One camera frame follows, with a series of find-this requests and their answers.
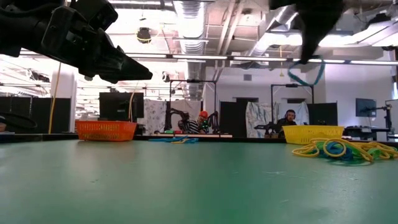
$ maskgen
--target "monitor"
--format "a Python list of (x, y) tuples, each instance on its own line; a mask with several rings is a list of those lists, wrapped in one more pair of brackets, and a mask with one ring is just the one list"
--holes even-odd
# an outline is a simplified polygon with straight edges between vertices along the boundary
[(372, 99), (355, 99), (355, 115), (357, 117), (376, 117), (376, 100)]
[[(107, 121), (129, 121), (129, 102), (132, 93), (99, 93), (99, 118)], [(144, 94), (134, 93), (133, 121), (144, 117)]]

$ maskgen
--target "yellow basket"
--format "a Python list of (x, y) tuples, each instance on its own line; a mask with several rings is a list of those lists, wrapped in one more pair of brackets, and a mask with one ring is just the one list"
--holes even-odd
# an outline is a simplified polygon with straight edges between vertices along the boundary
[(293, 125), (283, 126), (286, 142), (291, 144), (310, 144), (313, 138), (341, 138), (344, 127)]

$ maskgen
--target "striped shirt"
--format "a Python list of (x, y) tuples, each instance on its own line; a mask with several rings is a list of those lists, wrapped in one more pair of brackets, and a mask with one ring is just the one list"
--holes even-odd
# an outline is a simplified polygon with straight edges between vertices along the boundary
[(181, 131), (187, 134), (200, 134), (201, 130), (204, 130), (206, 134), (209, 133), (208, 128), (201, 128), (199, 127), (197, 121), (192, 121), (192, 120), (184, 122), (181, 128), (182, 128)]

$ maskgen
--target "orange basket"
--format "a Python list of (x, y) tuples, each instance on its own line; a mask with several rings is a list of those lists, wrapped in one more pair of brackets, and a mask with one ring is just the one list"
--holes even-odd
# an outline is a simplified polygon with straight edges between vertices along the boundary
[(125, 121), (77, 121), (80, 140), (131, 141), (137, 123)]

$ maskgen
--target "red cap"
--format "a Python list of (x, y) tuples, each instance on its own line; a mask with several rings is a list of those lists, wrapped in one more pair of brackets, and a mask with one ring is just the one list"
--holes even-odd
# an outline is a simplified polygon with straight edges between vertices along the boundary
[(207, 119), (207, 117), (208, 117), (209, 115), (208, 115), (207, 111), (201, 111), (200, 114), (199, 114), (199, 116), (202, 116), (202, 117), (204, 117), (204, 118)]

